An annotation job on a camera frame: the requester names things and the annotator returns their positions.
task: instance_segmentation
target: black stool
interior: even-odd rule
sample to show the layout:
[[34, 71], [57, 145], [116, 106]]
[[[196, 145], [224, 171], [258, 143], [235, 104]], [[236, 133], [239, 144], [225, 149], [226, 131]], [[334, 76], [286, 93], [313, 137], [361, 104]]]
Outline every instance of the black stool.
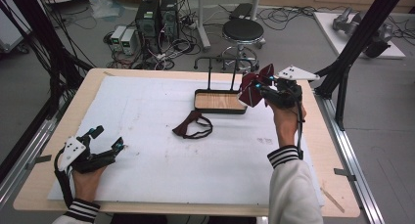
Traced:
[[[251, 67], [249, 62], [240, 61], [239, 69], [259, 69], [259, 61], [256, 57], [256, 53], [252, 49], [245, 47], [245, 45], [250, 44], [259, 44], [259, 48], [261, 47], [259, 41], [263, 37], [263, 28], [259, 23], [246, 19], [234, 19], [223, 25], [222, 35], [225, 39], [235, 42], [237, 45], [226, 48], [226, 50], [222, 52], [221, 57], [225, 57], [225, 54], [229, 53], [229, 50], [236, 49], [237, 51], [235, 52], [236, 55], [234, 55], [234, 57], [238, 59], [248, 59], [252, 61], [253, 64], [253, 67]], [[245, 50], [250, 52], [252, 56], [247, 56]], [[224, 63], [222, 70], [226, 70], [226, 66], [230, 66], [233, 62], [234, 61]]]

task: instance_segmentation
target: striped cuff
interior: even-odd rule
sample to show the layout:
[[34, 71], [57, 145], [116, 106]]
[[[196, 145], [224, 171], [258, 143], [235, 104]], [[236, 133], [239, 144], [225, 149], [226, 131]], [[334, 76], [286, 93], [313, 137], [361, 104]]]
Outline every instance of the striped cuff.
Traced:
[[100, 206], [95, 203], [74, 199], [65, 216], [73, 217], [79, 221], [94, 223], [99, 210]]
[[281, 163], [299, 159], [299, 152], [294, 145], [284, 146], [268, 154], [268, 159], [269, 162], [271, 162], [272, 167], [276, 168]]

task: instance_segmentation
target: floor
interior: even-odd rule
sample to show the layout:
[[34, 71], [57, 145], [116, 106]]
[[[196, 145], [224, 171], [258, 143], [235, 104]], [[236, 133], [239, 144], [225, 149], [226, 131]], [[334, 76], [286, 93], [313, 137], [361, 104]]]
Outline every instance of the floor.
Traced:
[[[239, 3], [221, 0], [206, 4]], [[118, 24], [134, 20], [134, 5], [122, 4], [120, 17], [94, 20], [87, 0], [60, 5], [64, 18], [71, 23], [68, 31], [96, 67], [105, 67], [112, 61], [104, 36]], [[228, 10], [234, 6], [226, 5]], [[228, 14], [222, 8], [206, 8], [210, 23], [223, 23]], [[406, 20], [395, 17], [397, 22]], [[261, 67], [273, 64], [277, 70], [289, 65], [310, 72], [328, 66], [337, 57], [317, 22], [307, 17], [296, 17], [283, 30], [274, 30], [259, 20], [265, 29], [266, 44], [255, 50]], [[283, 24], [267, 23], [273, 28]], [[410, 17], [409, 27], [415, 26]], [[174, 60], [172, 70], [207, 71], [208, 67], [193, 69], [199, 56], [215, 56], [229, 46], [220, 37], [219, 26], [206, 26], [211, 49], [197, 55], [185, 55]], [[68, 42], [61, 30], [57, 33], [64, 44]], [[393, 43], [406, 55], [403, 60], [358, 59], [353, 65], [347, 87], [345, 128], [363, 173], [386, 223], [415, 223], [415, 46], [403, 39]], [[221, 72], [220, 66], [213, 71]], [[49, 97], [49, 76], [32, 53], [13, 52], [0, 60], [0, 161], [19, 140], [25, 129]], [[333, 101], [336, 102], [337, 91]], [[0, 210], [2, 223], [51, 223], [60, 212], [25, 212], [13, 209], [13, 200], [20, 185]], [[168, 216], [169, 223], [185, 223], [187, 215]], [[110, 223], [110, 214], [101, 213], [97, 223]], [[207, 223], [203, 216], [192, 216], [189, 223]], [[357, 218], [325, 218], [325, 223], [367, 223], [364, 214]]]

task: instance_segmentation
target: black vertical beam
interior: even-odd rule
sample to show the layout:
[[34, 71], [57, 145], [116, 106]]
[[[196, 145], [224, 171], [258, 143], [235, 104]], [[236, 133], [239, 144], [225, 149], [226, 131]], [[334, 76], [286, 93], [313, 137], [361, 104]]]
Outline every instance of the black vertical beam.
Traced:
[[338, 58], [330, 66], [316, 72], [320, 76], [327, 75], [322, 84], [315, 89], [317, 95], [330, 99], [333, 91], [340, 85], [336, 105], [336, 122], [342, 130], [345, 130], [343, 119], [348, 73], [397, 2], [399, 0], [375, 0]]

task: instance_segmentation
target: white sleeve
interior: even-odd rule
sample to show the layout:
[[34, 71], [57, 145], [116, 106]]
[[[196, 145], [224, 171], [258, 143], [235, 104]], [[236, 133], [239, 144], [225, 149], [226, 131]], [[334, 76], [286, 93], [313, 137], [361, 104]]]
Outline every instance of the white sleeve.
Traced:
[[87, 224], [94, 223], [100, 206], [80, 199], [74, 199], [68, 211], [58, 217], [53, 224]]
[[268, 158], [274, 167], [268, 223], [323, 223], [308, 164], [299, 159], [297, 147], [280, 148]]

